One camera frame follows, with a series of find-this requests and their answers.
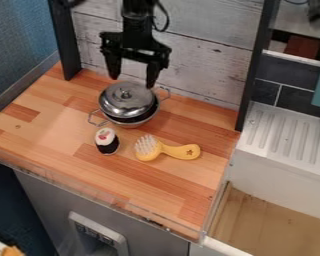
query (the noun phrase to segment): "gray tile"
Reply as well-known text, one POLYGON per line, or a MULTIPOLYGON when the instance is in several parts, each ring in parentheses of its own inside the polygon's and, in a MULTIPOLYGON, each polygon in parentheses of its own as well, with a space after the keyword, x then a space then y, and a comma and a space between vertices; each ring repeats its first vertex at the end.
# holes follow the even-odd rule
POLYGON ((311 104, 313 92, 282 86, 278 107, 320 117, 320 107, 311 104))
POLYGON ((279 84, 256 79, 251 99, 260 103, 274 105, 279 88, 279 84))
POLYGON ((257 78, 315 90, 320 67, 263 54, 257 78))

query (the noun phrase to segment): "white bristles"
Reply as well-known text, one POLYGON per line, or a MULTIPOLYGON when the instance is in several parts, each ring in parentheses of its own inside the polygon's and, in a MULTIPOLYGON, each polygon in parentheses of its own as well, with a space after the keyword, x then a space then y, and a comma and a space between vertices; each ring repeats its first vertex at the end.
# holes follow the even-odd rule
POLYGON ((145 135, 135 143, 135 151, 141 155, 148 155, 155 150, 157 140, 152 135, 145 135))

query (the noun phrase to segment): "black robotic claw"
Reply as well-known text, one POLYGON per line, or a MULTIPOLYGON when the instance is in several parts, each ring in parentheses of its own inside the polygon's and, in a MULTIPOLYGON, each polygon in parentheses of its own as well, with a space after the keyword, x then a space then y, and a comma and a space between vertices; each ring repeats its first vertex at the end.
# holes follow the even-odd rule
POLYGON ((163 32, 169 25, 169 16, 159 0, 124 0, 122 6, 123 32, 102 32, 101 52, 109 75, 117 79, 121 73, 122 58, 147 64, 146 86, 152 88, 160 71, 168 68, 171 48, 153 38, 152 30, 163 32), (154 24, 154 8, 158 6, 166 17, 163 29, 154 24))
POLYGON ((159 77, 160 71, 168 68, 171 48, 152 38, 147 47, 123 47, 123 33, 102 32, 101 52, 105 57, 109 76, 117 79, 121 73, 122 58, 147 64, 146 87, 152 88, 159 77))

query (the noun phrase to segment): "metal pot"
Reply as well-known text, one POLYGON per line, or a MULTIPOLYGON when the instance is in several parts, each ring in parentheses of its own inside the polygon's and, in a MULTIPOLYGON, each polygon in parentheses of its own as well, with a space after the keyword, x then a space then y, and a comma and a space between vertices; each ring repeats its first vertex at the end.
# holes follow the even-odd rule
POLYGON ((136 83, 113 84, 99 96, 100 108, 89 114, 88 122, 97 127, 111 122, 124 128, 136 128, 152 119, 160 109, 160 102, 171 97, 170 90, 160 88, 168 93, 162 100, 153 90, 136 83), (92 116, 99 111, 107 120, 95 123, 92 116))

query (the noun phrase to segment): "blue wall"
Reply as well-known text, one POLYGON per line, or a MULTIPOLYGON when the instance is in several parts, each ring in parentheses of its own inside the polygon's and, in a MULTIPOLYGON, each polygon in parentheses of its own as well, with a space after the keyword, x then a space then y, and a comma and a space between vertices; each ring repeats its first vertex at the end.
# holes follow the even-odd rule
POLYGON ((47 0, 0 0, 0 94, 56 49, 47 0))

